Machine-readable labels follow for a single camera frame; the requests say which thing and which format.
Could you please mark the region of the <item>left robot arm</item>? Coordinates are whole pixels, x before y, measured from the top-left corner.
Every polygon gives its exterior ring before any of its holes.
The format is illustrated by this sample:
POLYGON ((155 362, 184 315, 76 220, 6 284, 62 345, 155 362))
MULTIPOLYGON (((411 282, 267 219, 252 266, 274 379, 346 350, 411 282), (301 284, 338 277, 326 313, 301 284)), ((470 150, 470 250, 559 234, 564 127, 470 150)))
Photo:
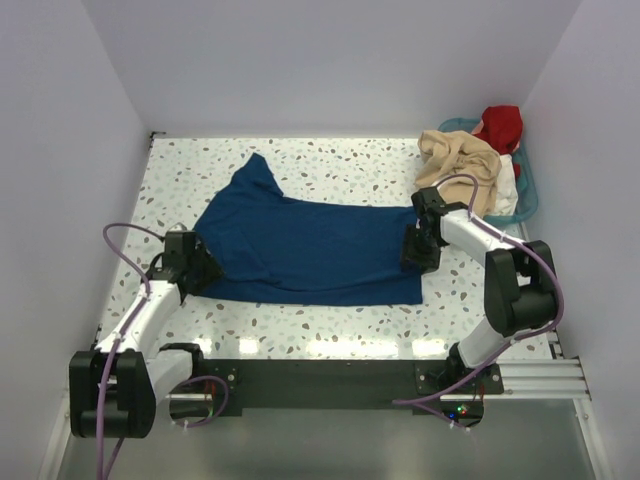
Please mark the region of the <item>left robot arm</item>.
POLYGON ((80 438, 144 438, 157 405, 176 387, 200 390, 207 380, 196 343, 156 347, 156 338, 189 296, 224 272, 202 237, 170 230, 164 249, 143 272, 124 318, 101 342, 69 363, 71 432, 80 438))

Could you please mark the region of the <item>teal laundry basket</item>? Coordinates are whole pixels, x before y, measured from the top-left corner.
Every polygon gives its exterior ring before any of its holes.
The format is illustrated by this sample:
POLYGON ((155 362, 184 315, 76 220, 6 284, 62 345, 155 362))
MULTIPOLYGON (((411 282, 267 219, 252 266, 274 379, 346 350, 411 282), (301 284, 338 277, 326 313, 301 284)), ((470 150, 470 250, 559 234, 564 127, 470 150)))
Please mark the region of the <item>teal laundry basket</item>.
MULTIPOLYGON (((441 123, 438 130, 441 132, 453 132, 457 130, 471 132, 479 122, 480 120, 478 118, 451 118, 441 123)), ((518 202, 512 215, 487 215, 485 217, 488 223, 496 227, 525 222, 531 218, 538 209, 538 193, 524 140, 521 140, 518 150, 512 155, 512 163, 520 166, 520 175, 516 180, 518 202)))

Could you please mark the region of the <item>red t shirt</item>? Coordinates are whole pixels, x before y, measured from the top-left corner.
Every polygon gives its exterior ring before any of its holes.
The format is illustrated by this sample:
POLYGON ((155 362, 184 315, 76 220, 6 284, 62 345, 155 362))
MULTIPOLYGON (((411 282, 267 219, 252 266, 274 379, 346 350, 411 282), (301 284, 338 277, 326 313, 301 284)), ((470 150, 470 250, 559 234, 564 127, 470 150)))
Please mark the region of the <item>red t shirt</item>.
POLYGON ((471 134, 487 142, 500 155, 513 155, 520 147, 523 130, 518 106, 497 105, 485 109, 471 134))

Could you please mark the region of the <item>beige t shirt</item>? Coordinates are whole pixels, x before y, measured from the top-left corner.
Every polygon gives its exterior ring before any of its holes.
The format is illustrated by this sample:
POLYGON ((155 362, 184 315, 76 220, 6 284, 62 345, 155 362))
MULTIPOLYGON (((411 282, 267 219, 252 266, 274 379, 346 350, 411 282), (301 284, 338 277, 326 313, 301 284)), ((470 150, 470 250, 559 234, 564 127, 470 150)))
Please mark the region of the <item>beige t shirt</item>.
MULTIPOLYGON (((418 149, 423 166, 414 180, 417 189, 431 187, 452 175, 470 175, 478 183, 472 206, 474 213, 484 217, 494 209, 501 161, 498 152, 487 142, 461 130, 426 130, 419 137, 418 149)), ((469 204, 474 183, 466 176, 447 180, 438 187, 447 203, 469 204)))

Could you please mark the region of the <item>blue printed t shirt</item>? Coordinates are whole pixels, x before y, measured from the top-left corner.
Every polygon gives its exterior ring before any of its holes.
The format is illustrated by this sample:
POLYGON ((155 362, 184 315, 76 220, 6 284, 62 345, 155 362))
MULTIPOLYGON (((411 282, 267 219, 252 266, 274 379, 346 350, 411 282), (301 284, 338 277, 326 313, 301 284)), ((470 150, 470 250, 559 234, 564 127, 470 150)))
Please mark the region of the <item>blue printed t shirt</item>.
POLYGON ((414 305, 421 273, 401 266, 409 207, 336 205, 284 195, 252 155, 194 225, 224 276, 205 296, 318 306, 414 305))

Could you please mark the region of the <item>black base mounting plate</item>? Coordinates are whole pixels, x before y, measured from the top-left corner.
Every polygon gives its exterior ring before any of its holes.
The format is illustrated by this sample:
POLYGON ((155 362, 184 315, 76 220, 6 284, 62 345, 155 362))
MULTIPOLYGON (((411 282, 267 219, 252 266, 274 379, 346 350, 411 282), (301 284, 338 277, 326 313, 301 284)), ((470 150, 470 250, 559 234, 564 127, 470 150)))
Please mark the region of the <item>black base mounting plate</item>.
POLYGON ((454 381, 443 360, 206 360, 206 378, 169 395, 173 420, 195 424, 247 409, 387 410, 454 381))

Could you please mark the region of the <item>aluminium frame rail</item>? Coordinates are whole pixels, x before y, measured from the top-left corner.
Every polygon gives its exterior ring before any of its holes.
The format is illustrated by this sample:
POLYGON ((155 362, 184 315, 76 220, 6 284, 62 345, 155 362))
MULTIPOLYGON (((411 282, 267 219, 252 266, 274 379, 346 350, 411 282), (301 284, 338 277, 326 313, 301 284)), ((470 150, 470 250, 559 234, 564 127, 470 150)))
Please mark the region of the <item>aluminium frame rail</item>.
MULTIPOLYGON (((165 342, 179 343, 171 334, 165 336, 165 342)), ((190 342, 201 347, 206 360, 446 360, 445 342, 430 336, 412 339, 407 347, 411 358, 398 356, 399 345, 391 340, 340 340, 318 337, 302 346, 307 358, 268 359, 259 357, 261 341, 253 337, 241 337, 235 343, 237 354, 234 357, 217 357, 215 344, 208 338, 195 338, 190 342)), ((191 385, 205 379, 196 376, 179 386, 191 385)), ((582 369, 578 361, 567 359, 526 359, 500 360, 490 365, 461 387, 452 392, 439 391, 426 396, 432 402, 452 403, 456 400, 479 402, 482 398, 504 399, 581 399, 588 395, 582 369)))

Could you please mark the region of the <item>white t shirt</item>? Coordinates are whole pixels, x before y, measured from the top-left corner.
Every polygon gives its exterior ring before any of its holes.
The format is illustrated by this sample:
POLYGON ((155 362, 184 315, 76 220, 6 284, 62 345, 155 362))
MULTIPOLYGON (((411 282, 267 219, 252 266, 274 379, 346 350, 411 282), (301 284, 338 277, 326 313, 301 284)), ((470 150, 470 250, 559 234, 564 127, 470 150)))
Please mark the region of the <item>white t shirt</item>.
POLYGON ((496 199, 491 215, 511 216, 515 213, 519 195, 512 156, 500 156, 501 168, 496 179, 496 199))

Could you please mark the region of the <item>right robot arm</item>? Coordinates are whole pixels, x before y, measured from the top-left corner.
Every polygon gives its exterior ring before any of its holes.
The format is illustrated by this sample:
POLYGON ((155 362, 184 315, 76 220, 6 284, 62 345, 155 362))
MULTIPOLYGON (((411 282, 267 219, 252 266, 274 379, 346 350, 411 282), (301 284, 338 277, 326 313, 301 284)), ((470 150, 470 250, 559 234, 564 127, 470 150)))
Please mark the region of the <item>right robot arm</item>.
POLYGON ((537 335, 562 313, 551 249, 495 229, 466 204, 445 202, 435 187, 419 190, 411 201, 417 222, 405 230, 402 266, 433 273, 442 249, 453 245, 484 268, 483 318, 450 348, 435 377, 439 391, 466 393, 512 343, 537 335))

